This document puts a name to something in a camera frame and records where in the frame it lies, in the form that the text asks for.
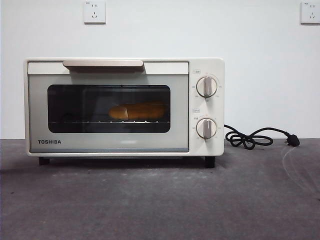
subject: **control panel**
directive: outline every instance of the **control panel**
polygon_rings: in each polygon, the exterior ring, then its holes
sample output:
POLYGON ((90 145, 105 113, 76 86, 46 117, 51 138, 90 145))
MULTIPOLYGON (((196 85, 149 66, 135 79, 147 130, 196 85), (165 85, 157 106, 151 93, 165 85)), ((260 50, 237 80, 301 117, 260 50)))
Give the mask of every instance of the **control panel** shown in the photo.
POLYGON ((224 67, 219 58, 190 62, 189 150, 202 156, 224 151, 224 67))

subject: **black foot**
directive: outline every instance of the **black foot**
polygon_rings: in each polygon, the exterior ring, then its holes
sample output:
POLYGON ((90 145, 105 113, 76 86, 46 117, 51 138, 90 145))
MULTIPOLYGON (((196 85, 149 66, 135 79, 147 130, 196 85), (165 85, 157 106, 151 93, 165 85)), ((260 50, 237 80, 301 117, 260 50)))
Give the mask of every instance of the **black foot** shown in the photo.
POLYGON ((207 169, 213 169, 215 167, 215 156, 206 156, 204 157, 204 165, 207 169))
POLYGON ((50 158, 39 157, 39 165, 47 165, 50 163, 50 158))

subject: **baguette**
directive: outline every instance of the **baguette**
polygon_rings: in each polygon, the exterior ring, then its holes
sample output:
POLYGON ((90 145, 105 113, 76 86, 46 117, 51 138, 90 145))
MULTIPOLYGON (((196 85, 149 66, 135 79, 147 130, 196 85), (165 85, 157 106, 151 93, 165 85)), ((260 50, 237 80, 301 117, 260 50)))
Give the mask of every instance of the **baguette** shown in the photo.
POLYGON ((165 110, 163 102, 150 101, 113 106, 108 114, 111 118, 119 120, 154 120, 162 118, 165 110))

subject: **control knob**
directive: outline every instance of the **control knob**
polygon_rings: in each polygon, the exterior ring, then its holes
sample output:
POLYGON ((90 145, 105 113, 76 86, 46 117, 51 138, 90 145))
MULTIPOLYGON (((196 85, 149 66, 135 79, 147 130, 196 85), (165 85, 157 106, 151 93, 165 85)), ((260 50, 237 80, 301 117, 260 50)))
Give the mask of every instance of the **control knob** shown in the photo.
POLYGON ((196 132, 203 139, 209 139, 216 134, 216 123, 210 118, 203 118, 196 125, 196 132))
POLYGON ((217 82, 211 76, 205 76, 199 79, 196 84, 197 92, 205 98, 209 98, 217 91, 217 82))

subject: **wall socket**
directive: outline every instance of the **wall socket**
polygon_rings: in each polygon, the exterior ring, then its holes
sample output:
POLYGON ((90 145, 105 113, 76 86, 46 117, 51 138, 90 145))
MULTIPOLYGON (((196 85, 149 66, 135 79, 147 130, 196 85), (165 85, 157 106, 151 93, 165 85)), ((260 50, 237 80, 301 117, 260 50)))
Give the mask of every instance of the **wall socket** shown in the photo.
POLYGON ((301 3, 301 24, 320 24, 320 2, 301 3))
POLYGON ((83 20, 85 24, 106 23, 106 2, 86 1, 83 4, 83 20))

